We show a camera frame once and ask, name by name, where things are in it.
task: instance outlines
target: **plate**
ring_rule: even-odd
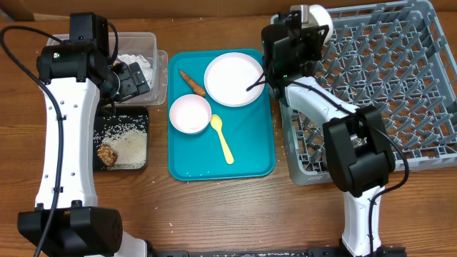
[[[255,101],[262,93],[265,84],[246,91],[262,73],[261,65],[247,54],[222,54],[206,68],[205,89],[214,101],[224,106],[245,106]]]

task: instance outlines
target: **brown carrot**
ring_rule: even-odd
[[[191,87],[191,89],[194,91],[196,95],[199,95],[201,97],[206,96],[205,89],[198,85],[191,77],[187,74],[184,73],[184,71],[179,70],[179,74],[183,78],[183,80]]]

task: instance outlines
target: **gray dish rack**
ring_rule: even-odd
[[[334,31],[316,65],[317,82],[344,101],[376,106],[412,171],[457,165],[456,62],[431,3],[410,0],[327,11]],[[321,160],[320,128],[289,107],[281,105],[281,114],[293,182],[331,182]],[[396,170],[403,170],[400,156],[395,157]]]

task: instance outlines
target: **blue tray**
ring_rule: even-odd
[[[255,49],[183,52],[175,55],[169,64],[168,110],[180,96],[192,90],[179,75],[187,73],[204,86],[206,67],[221,54],[239,52],[262,62],[262,54]],[[224,178],[266,176],[276,163],[268,87],[251,104],[227,107],[216,103],[208,94],[206,100],[213,114],[222,119],[222,131],[235,162],[228,165],[217,133],[208,125],[196,135],[177,131],[168,125],[169,170],[180,181],[201,181]]]

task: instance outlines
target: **yellow spoon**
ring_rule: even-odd
[[[211,126],[219,135],[219,139],[221,140],[222,151],[224,152],[224,157],[226,158],[227,164],[232,164],[235,160],[233,159],[233,155],[231,154],[230,148],[227,145],[226,139],[222,134],[222,120],[221,117],[217,114],[211,115]]]

